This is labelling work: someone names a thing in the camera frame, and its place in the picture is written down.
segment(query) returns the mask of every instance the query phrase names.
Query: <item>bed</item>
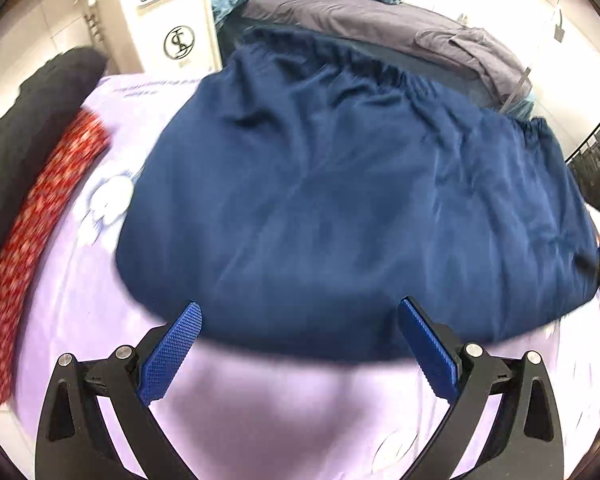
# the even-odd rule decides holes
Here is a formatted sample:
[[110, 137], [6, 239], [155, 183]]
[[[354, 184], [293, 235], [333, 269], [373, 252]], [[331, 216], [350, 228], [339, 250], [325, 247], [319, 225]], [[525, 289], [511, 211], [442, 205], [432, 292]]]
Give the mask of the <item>bed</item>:
[[[417, 63], [399, 57], [397, 64], [408, 62], [413, 69]], [[476, 99], [484, 97], [473, 82], [457, 84]], [[129, 296], [113, 254], [144, 160], [197, 85], [195, 77], [110, 76], [84, 102], [102, 119], [111, 147], [75, 191], [29, 291], [13, 408], [32, 437], [48, 377], [61, 353], [70, 350], [81, 360], [100, 358], [120, 344], [135, 344], [162, 323]], [[594, 221], [600, 232], [600, 219]], [[583, 340], [588, 342], [584, 356], [578, 351]], [[600, 296], [566, 318], [490, 351], [519, 357], [529, 348], [543, 355], [552, 378], [567, 476], [600, 428]], [[240, 396], [233, 394], [236, 388]], [[123, 463], [141, 474], [112, 409], [106, 402], [101, 406]], [[496, 407], [490, 402], [485, 410], [456, 474], [475, 463]], [[247, 479], [389, 480], [398, 478], [423, 449], [446, 408], [409, 360], [316, 364], [200, 340], [152, 412], [200, 478], [231, 479], [241, 471]], [[393, 450], [389, 457], [385, 442]]]

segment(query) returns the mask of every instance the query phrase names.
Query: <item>black logo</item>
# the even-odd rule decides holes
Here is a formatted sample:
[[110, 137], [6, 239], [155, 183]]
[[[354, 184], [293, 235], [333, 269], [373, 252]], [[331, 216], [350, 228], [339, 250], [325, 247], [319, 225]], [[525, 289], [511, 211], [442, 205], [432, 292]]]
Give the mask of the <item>black logo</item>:
[[164, 38], [164, 53], [171, 59], [182, 59], [189, 55], [196, 42], [196, 36], [187, 25], [172, 28]]

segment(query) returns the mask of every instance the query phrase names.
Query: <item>red patterned cloth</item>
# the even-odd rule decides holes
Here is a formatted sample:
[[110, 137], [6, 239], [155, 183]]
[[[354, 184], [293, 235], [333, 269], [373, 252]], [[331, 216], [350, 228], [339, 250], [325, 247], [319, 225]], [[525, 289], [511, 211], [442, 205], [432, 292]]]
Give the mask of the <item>red patterned cloth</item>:
[[11, 396], [13, 353], [29, 284], [75, 186], [109, 145], [102, 122], [81, 110], [29, 190], [0, 252], [0, 404]]

